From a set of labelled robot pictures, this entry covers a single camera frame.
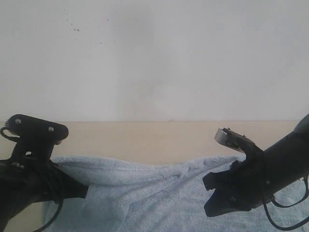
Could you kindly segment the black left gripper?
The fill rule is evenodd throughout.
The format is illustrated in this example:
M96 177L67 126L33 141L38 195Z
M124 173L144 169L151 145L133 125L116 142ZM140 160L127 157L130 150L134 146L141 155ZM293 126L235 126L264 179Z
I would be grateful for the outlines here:
M62 207L64 199L85 199L88 185L74 179L52 161L30 157L0 161L1 208L26 208L32 203L53 201Z

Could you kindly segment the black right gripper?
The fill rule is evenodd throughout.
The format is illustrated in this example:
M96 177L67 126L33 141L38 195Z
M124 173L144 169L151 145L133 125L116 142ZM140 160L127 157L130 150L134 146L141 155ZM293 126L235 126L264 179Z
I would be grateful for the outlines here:
M207 217L233 212L248 212L274 200L274 181L270 177L273 149L256 157L232 162L229 170L210 172L202 178L207 191L214 190L204 205Z

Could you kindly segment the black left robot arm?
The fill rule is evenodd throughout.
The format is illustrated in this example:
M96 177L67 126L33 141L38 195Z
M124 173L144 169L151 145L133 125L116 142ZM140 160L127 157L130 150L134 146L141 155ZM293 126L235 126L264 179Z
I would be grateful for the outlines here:
M54 215L37 230L43 232L59 216L65 199L84 199L85 185L60 170L51 160L32 157L0 162L0 230L33 203L53 201L58 205Z

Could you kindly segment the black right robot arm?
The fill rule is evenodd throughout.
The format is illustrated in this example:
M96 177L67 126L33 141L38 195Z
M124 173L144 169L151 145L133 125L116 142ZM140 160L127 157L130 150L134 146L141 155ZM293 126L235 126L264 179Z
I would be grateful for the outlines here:
M214 190L204 205L208 217L258 208L273 200L276 192L309 174L308 116L266 150L230 128L219 128L214 139L246 157L233 162L226 171L203 177L206 190Z

